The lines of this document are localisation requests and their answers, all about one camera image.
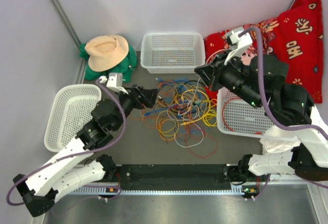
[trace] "white wall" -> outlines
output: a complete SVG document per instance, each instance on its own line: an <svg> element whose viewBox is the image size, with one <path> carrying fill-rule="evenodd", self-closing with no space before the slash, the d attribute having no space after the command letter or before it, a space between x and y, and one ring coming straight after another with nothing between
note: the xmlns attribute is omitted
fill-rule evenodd
<svg viewBox="0 0 328 224"><path fill-rule="evenodd" d="M25 206L8 206L5 196L13 177L51 156L43 137L52 102L80 60L49 0L0 0L0 11L0 222L27 223Z"/></svg>
<svg viewBox="0 0 328 224"><path fill-rule="evenodd" d="M59 0L84 43L121 34L140 49L144 34L210 33L277 16L292 0Z"/></svg>

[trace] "beige hat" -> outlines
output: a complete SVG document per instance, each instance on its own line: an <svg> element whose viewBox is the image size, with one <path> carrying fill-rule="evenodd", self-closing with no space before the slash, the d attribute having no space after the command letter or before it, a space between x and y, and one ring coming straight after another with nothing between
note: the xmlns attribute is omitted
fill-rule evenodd
<svg viewBox="0 0 328 224"><path fill-rule="evenodd" d="M128 55L129 45L120 35L104 35L90 40L85 50L90 55L90 68L102 72L118 65Z"/></svg>

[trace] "white cable tray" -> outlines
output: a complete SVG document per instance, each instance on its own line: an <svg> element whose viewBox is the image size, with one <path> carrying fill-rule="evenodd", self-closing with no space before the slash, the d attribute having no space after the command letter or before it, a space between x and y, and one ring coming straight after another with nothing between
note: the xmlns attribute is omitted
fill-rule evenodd
<svg viewBox="0 0 328 224"><path fill-rule="evenodd" d="M81 187L70 194L73 195L116 195L106 192L106 187ZM122 191L121 195L244 195L242 186L231 185L231 190L204 190L204 191Z"/></svg>

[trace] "red wire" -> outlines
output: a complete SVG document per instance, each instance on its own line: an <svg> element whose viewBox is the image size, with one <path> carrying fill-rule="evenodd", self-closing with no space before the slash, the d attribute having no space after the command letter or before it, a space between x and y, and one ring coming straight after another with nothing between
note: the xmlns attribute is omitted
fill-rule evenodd
<svg viewBox="0 0 328 224"><path fill-rule="evenodd" d="M187 128L187 130L189 130L188 133L190 133L189 125L187 125L186 128ZM204 136L206 136L206 137L208 137L208 138L210 138L211 140L214 140L214 141L216 142L216 147L215 147L214 151L212 151L211 153L209 153L209 154L207 154L207 155L205 155L205 156L201 156L201 155L198 155L197 153L193 152L193 150L191 150L190 148L187 148L187 150L188 150L192 155L194 155L194 156L196 156L196 157L198 157L198 158L200 158L200 159L205 159L205 158L207 158L207 157L209 157L209 156L212 156L213 154L216 153L217 148L219 147L219 141L216 140L216 139L214 139L214 138L212 138L211 136L207 135L203 129L201 129L201 130L202 130L202 132L204 133ZM185 140L184 140L184 142L186 143L186 146L188 146L188 143L187 143L187 140L186 140L186 134L187 134L187 133L184 134L184 136L185 136Z"/></svg>
<svg viewBox="0 0 328 224"><path fill-rule="evenodd" d="M221 116L222 116L222 120L223 120L223 123L224 125L232 132L235 132L235 130L233 130L226 122L226 119L224 118L224 109L226 108L227 104L229 102L231 102L232 100L236 100L236 99L240 99L239 97L233 97L233 98L230 98L224 105L223 105L223 108L222 108L222 113L221 113ZM262 133L261 132L256 132L254 134L258 134L258 135L261 135Z"/></svg>

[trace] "green cloth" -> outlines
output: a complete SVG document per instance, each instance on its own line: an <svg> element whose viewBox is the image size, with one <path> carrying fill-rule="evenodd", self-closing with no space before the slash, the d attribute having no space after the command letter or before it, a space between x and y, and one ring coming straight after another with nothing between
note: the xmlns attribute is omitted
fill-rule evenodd
<svg viewBox="0 0 328 224"><path fill-rule="evenodd" d="M80 45L80 57L84 59L89 59L89 54L85 50L86 44ZM122 73L123 74L123 83L128 83L131 81L131 76L134 71L134 69L137 67L137 54L135 53L132 46L129 45L129 53L118 65L116 65L114 68L111 68L104 72L95 72L93 71L89 63L86 67L86 80L95 80L101 77L102 75L105 75L108 77L110 73Z"/></svg>

